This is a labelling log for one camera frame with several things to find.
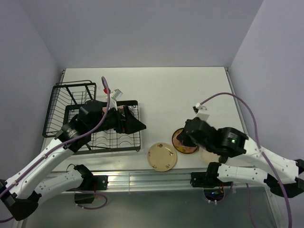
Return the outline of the patterned ceramic bowl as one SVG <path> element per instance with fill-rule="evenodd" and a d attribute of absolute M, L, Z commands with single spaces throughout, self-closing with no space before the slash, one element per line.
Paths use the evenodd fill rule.
<path fill-rule="evenodd" d="M 132 116 L 134 116 L 134 112 L 132 111 L 131 107 L 127 106 L 127 108 L 129 109 L 129 111 L 132 114 Z M 124 105 L 119 106 L 118 107 L 118 111 L 119 111 L 120 115 L 122 115 L 123 117 L 125 117 Z"/>

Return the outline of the yellow black patterned plate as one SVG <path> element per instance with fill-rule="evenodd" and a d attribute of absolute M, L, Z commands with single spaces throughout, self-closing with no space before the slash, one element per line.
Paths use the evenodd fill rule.
<path fill-rule="evenodd" d="M 177 136 L 182 132 L 182 130 L 183 130 L 183 128 L 179 128 L 173 133 L 172 138 L 171 138 L 173 147 L 177 151 L 179 151 L 183 154 L 192 154 L 192 153 L 197 152 L 199 150 L 198 146 L 197 147 L 187 147 L 187 146 L 182 145 L 181 142 L 178 141 Z"/>

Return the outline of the cream plate with branch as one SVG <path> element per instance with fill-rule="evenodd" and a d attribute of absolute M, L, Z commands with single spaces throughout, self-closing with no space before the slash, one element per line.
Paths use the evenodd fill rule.
<path fill-rule="evenodd" d="M 214 153 L 208 152 L 205 149 L 200 149 L 199 151 L 200 159 L 205 163 L 209 164 L 211 162 L 219 162 L 219 155 L 216 155 Z"/>

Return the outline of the cream plate with flowers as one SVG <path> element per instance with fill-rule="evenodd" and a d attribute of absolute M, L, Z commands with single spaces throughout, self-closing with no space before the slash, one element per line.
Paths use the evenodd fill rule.
<path fill-rule="evenodd" d="M 177 162 L 175 148 L 167 143 L 152 145 L 147 154 L 149 165 L 156 171 L 165 172 L 171 170 Z"/>

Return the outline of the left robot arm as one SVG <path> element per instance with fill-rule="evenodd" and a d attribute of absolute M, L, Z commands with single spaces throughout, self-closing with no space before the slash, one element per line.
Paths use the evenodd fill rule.
<path fill-rule="evenodd" d="M 77 109 L 77 114 L 62 126 L 49 145 L 21 171 L 0 181 L 0 199 L 13 219 L 26 219 L 44 201 L 66 190 L 88 191 L 94 187 L 95 178 L 83 164 L 44 180 L 62 161 L 87 146 L 92 134 L 114 130 L 117 134 L 132 135 L 146 129 L 138 119 L 136 100 L 118 101 L 116 106 L 91 100 L 71 108 Z"/>

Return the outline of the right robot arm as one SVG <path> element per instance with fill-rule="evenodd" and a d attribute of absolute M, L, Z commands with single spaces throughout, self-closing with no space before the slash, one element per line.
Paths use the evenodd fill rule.
<path fill-rule="evenodd" d="M 253 139 L 235 128 L 216 129 L 196 117 L 186 121 L 177 140 L 183 146 L 200 147 L 220 157 L 251 164 L 249 168 L 210 162 L 205 172 L 192 174 L 193 187 L 214 188 L 240 182 L 268 187 L 273 194 L 288 198 L 304 191 L 304 181 L 299 177 L 304 171 L 303 160 L 289 160 L 259 148 Z"/>

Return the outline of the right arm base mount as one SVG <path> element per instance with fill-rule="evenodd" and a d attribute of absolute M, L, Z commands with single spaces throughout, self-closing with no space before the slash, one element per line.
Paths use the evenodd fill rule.
<path fill-rule="evenodd" d="M 233 182 L 223 182 L 217 177 L 209 177 L 207 172 L 192 172 L 190 176 L 190 185 L 193 188 L 202 188 L 204 199 L 209 204 L 217 204 L 233 192 Z"/>

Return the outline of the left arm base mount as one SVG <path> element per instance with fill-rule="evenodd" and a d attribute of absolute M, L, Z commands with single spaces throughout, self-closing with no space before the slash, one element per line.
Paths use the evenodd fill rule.
<path fill-rule="evenodd" d="M 75 193 L 75 203 L 81 205 L 93 203 L 93 201 L 96 199 L 96 192 L 98 190 L 106 190 L 107 184 L 107 175 L 94 175 L 92 178 L 84 180 L 84 184 L 81 184 L 77 189 L 82 191 L 89 191 L 90 193 Z"/>

